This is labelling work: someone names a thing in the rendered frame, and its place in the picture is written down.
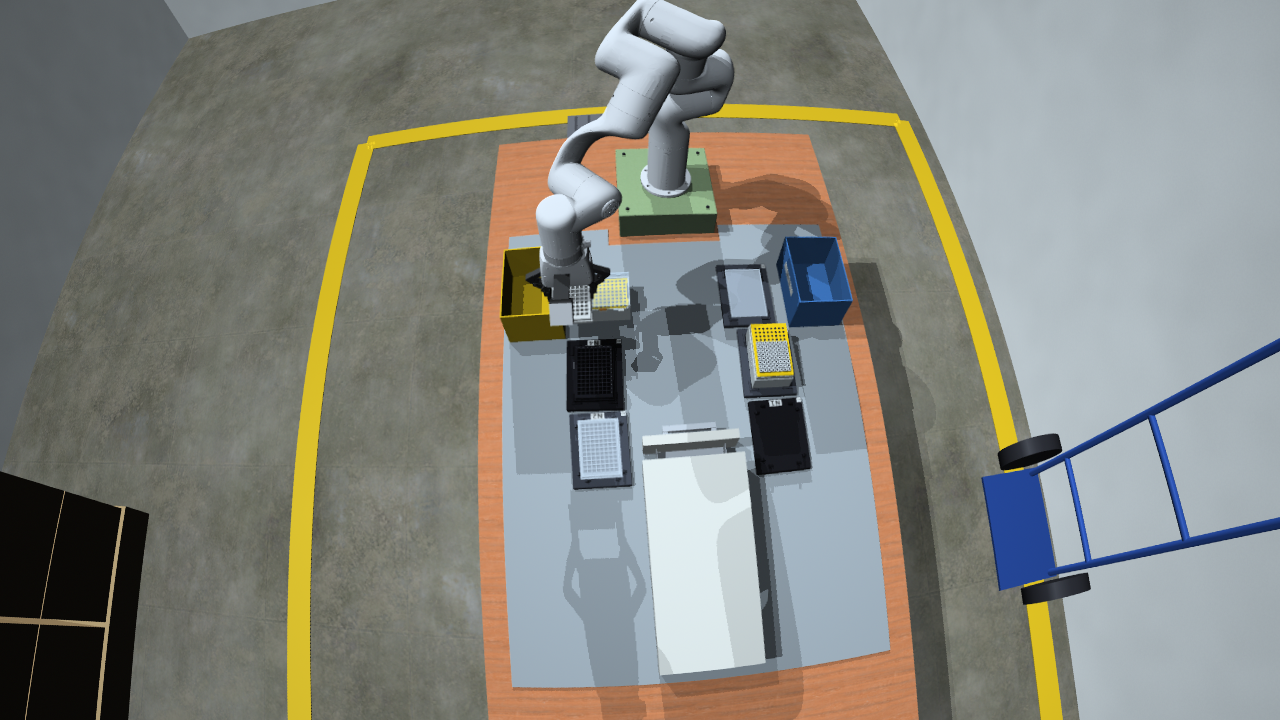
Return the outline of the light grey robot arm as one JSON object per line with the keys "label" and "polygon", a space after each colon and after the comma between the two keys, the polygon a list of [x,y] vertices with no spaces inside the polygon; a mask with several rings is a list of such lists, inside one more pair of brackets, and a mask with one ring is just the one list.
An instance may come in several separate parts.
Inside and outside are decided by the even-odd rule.
{"label": "light grey robot arm", "polygon": [[548,187],[554,195],[536,210],[548,263],[570,266],[579,261],[591,247],[582,231],[612,217],[622,202],[614,184],[581,164],[596,140],[636,140],[649,132],[643,187],[666,199],[689,190],[690,131],[684,120],[723,108],[733,85],[733,61],[719,49],[724,38],[719,20],[707,20],[664,0],[637,0],[605,36],[595,65],[620,85],[603,115],[571,135],[550,167]]}

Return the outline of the yellow open-top bin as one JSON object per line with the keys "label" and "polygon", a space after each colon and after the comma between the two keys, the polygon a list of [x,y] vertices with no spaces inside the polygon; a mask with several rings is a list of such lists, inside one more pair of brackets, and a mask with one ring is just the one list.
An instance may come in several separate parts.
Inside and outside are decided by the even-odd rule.
{"label": "yellow open-top bin", "polygon": [[550,325],[548,299],[525,281],[540,268],[539,252],[540,247],[504,250],[500,322],[509,342],[566,340],[564,325]]}

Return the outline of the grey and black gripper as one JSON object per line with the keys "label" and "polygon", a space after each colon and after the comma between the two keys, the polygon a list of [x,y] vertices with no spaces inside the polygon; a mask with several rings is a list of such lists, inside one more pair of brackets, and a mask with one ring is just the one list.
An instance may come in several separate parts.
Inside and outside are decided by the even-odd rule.
{"label": "grey and black gripper", "polygon": [[544,297],[547,297],[549,302],[549,300],[552,299],[554,274],[570,274],[570,286],[588,284],[590,291],[590,299],[594,299],[594,293],[596,293],[598,284],[602,284],[602,282],[604,282],[605,278],[611,275],[611,268],[593,264],[593,256],[590,249],[585,249],[584,251],[585,252],[582,252],[582,256],[579,259],[579,261],[571,264],[570,266],[554,266],[547,261],[540,249],[540,268],[527,273],[525,281],[527,281],[530,284],[532,283],[534,287],[541,290]]}

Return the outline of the blue open-top bin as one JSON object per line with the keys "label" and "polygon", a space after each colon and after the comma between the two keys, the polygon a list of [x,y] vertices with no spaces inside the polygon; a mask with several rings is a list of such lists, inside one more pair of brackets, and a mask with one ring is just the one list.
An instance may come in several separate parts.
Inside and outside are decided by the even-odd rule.
{"label": "blue open-top bin", "polygon": [[852,295],[836,237],[785,237],[776,265],[788,327],[842,322]]}

